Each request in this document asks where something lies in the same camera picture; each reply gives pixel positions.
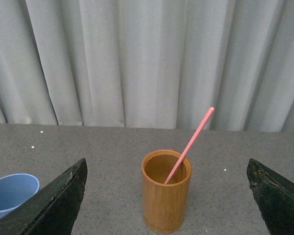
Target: cup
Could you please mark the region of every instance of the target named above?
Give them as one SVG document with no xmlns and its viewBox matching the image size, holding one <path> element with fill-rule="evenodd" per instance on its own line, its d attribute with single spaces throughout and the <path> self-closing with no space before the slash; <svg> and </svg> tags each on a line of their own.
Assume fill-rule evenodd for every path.
<svg viewBox="0 0 294 235">
<path fill-rule="evenodd" d="M 37 193 L 39 186 L 39 180 L 30 174 L 14 174 L 0 178 L 0 218 Z"/>
<path fill-rule="evenodd" d="M 164 184 L 180 153 L 156 150 L 142 162 L 143 216 L 156 233 L 170 234 L 184 222 L 192 165 L 185 158 L 169 183 Z"/>
</svg>

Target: gray countertop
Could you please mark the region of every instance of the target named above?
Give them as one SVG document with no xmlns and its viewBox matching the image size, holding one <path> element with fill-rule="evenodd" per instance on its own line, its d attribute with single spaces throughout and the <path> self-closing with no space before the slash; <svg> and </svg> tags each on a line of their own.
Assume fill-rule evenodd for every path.
<svg viewBox="0 0 294 235">
<path fill-rule="evenodd" d="M 193 133 L 0 124 L 0 177 L 33 174 L 42 188 L 86 158 L 85 196 L 72 234 L 152 235 L 142 217 L 141 161 L 156 149 L 182 152 Z M 294 135 L 203 131 L 188 158 L 193 174 L 186 216 L 175 235 L 269 234 L 246 167 L 255 158 L 294 182 Z"/>
</svg>

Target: wooden cup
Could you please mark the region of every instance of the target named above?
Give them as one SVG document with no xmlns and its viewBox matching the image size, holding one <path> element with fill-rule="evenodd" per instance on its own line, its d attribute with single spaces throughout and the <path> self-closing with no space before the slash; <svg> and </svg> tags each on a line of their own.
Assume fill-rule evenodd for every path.
<svg viewBox="0 0 294 235">
<path fill-rule="evenodd" d="M 156 150 L 142 162 L 143 215 L 146 225 L 156 233 L 170 234 L 184 222 L 192 165 L 185 158 L 167 185 L 167 176 L 180 153 Z"/>
</svg>

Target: pink straw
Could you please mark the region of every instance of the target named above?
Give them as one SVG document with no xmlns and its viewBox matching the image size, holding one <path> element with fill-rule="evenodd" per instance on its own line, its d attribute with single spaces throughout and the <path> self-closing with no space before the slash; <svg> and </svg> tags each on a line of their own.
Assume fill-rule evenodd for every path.
<svg viewBox="0 0 294 235">
<path fill-rule="evenodd" d="M 214 112 L 215 108 L 211 107 L 208 112 L 206 113 L 204 119 L 201 121 L 199 127 L 197 128 L 197 130 L 195 131 L 195 133 L 193 134 L 191 140 L 188 142 L 186 148 L 184 149 L 183 153 L 181 154 L 180 158 L 177 160 L 175 166 L 173 167 L 172 171 L 170 172 L 169 176 L 167 177 L 166 181 L 165 181 L 165 185 L 170 181 L 170 179 L 172 178 L 172 176 L 174 175 L 176 169 L 180 166 L 180 164 L 182 163 L 182 161 L 184 160 L 184 158 L 186 157 L 186 154 L 188 153 L 188 150 L 190 150 L 190 148 L 192 147 L 193 143 L 195 142 L 196 138 L 199 136 L 199 134 L 201 133 L 202 129 L 205 127 L 206 123 L 208 122 L 209 118 L 211 117 L 212 113 Z"/>
</svg>

